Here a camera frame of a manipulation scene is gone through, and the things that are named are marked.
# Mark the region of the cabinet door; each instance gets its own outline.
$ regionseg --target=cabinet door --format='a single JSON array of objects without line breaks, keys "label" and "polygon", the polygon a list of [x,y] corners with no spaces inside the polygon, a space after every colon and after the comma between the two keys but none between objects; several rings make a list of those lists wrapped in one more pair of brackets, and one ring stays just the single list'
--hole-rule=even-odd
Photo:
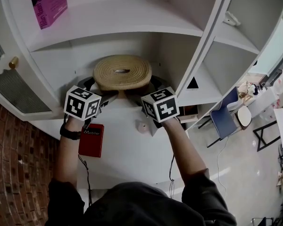
[{"label": "cabinet door", "polygon": [[[9,63],[15,57],[18,63],[11,69]],[[56,95],[19,35],[8,0],[0,0],[0,103],[24,121],[63,115]]]}]

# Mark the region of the beige roll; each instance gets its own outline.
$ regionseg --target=beige roll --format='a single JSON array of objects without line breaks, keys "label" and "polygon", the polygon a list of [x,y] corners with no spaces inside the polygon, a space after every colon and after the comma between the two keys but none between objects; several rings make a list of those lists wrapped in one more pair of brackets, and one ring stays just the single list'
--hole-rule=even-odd
[{"label": "beige roll", "polygon": [[150,63],[139,56],[113,55],[102,59],[93,71],[101,90],[137,89],[149,84]]}]

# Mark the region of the grille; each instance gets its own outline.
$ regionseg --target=grille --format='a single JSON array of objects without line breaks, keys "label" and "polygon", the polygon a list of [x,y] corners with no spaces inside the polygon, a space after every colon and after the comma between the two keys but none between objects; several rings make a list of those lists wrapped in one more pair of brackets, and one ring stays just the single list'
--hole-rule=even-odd
[{"label": "grille", "polygon": [[16,70],[4,70],[0,74],[0,93],[22,113],[51,111],[29,88]]}]

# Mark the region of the small white cube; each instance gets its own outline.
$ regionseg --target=small white cube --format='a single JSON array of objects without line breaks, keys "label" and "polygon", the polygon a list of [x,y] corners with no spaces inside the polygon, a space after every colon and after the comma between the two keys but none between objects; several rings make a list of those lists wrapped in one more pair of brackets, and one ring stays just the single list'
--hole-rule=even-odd
[{"label": "small white cube", "polygon": [[64,112],[81,121],[97,114],[101,97],[73,86],[66,94]]},{"label": "small white cube", "polygon": [[179,115],[177,96],[171,87],[141,98],[146,114],[161,123]]}]

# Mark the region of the hand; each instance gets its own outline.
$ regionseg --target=hand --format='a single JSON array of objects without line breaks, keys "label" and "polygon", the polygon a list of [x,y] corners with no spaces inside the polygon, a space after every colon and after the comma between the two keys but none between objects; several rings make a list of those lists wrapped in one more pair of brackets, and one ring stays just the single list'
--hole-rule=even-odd
[{"label": "hand", "polygon": [[166,121],[163,121],[162,123],[161,123],[161,125],[164,127],[164,128],[166,128],[166,127],[169,127],[170,125],[174,125],[174,124],[178,124],[179,123],[179,121],[175,118],[175,117],[172,117],[172,118],[170,118],[170,119],[168,119],[168,120],[166,120]]},{"label": "hand", "polygon": [[84,123],[84,121],[80,121],[72,116],[69,116],[65,125],[65,129],[69,131],[81,131]]}]

